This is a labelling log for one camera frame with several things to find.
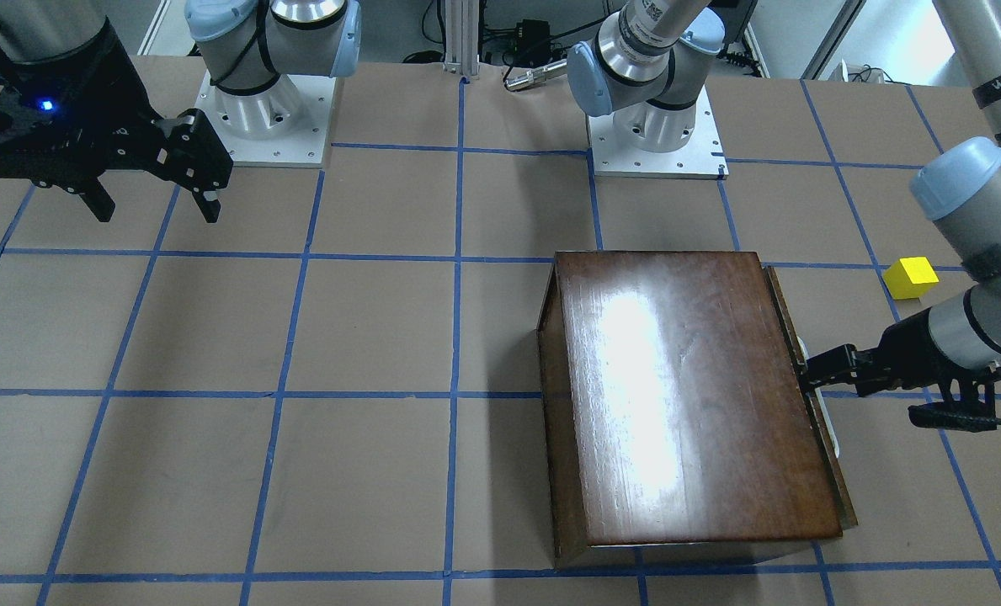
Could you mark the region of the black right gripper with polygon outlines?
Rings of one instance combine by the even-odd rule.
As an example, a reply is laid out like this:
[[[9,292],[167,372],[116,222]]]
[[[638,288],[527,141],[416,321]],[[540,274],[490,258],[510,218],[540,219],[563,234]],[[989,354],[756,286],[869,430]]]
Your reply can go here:
[[[101,223],[115,202],[99,178],[142,170],[187,189],[209,224],[233,160],[204,111],[160,119],[111,23],[45,61],[13,61],[0,43],[0,178],[59,188]]]

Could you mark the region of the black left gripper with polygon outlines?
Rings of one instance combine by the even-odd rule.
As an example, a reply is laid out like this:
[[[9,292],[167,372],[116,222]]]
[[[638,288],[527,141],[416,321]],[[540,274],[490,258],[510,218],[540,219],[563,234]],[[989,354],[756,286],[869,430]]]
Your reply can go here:
[[[1000,380],[1001,368],[982,362],[980,369],[969,369],[942,353],[929,331],[929,313],[923,311],[888,327],[876,348],[859,350],[847,343],[809,358],[800,385],[804,391],[854,385],[859,396],[935,385],[941,401],[908,408],[914,426],[993,431],[1001,426],[995,406]]]

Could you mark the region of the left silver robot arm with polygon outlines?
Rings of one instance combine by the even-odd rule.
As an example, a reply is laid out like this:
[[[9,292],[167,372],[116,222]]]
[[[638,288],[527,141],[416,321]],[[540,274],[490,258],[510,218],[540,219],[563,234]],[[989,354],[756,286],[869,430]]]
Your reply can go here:
[[[939,388],[942,399],[908,409],[920,428],[992,431],[1001,427],[1001,1],[938,1],[993,137],[958,143],[921,168],[909,191],[961,257],[973,286],[888,327],[880,344],[844,344],[801,365],[809,389],[854,385],[858,395]],[[588,116],[634,114],[635,145],[669,152],[646,131],[693,123],[693,108],[724,26],[705,1],[628,1],[605,17],[595,37],[567,56],[573,98]]]

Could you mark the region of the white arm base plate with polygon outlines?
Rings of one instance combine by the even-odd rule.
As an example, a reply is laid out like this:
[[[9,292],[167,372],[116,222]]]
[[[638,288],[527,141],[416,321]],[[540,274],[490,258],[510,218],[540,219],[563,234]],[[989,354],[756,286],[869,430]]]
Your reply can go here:
[[[341,84],[335,77],[282,74],[268,91],[236,96],[205,73],[196,108],[214,124],[236,167],[322,169]]]
[[[684,110],[643,103],[586,122],[597,176],[723,180],[730,175],[707,88]]]

